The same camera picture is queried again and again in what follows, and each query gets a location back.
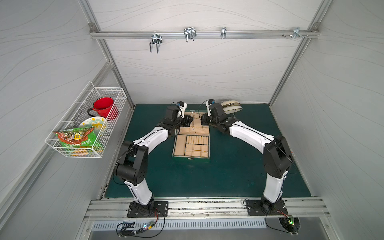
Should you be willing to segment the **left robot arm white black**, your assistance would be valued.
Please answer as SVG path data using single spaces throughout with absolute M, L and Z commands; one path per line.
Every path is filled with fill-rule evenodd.
M 187 103 L 172 103 L 167 106 L 165 117 L 148 134 L 133 142 L 123 142 L 114 174 L 123 181 L 134 198 L 128 217 L 157 215 L 155 198 L 146 182 L 149 154 L 168 138 L 175 137 L 181 127 L 191 125 L 194 118 L 185 116 L 186 108 Z

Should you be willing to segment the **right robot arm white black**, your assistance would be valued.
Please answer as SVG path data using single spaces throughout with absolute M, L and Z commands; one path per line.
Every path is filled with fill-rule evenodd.
M 227 115 L 224 107 L 215 100 L 207 100 L 206 107 L 207 113 L 201 118 L 202 125 L 214 127 L 224 134 L 238 138 L 263 154 L 267 179 L 260 208 L 266 215 L 272 213 L 282 200 L 284 182 L 293 164 L 286 138 L 274 137 L 247 126 L 236 117 Z

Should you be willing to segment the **green jewelry box beige lining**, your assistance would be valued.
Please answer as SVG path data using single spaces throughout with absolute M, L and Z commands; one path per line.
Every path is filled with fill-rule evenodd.
M 193 117 L 189 127 L 180 127 L 175 137 L 173 157 L 189 161 L 210 160 L 210 128 L 201 123 L 204 113 L 187 112 L 186 116 Z

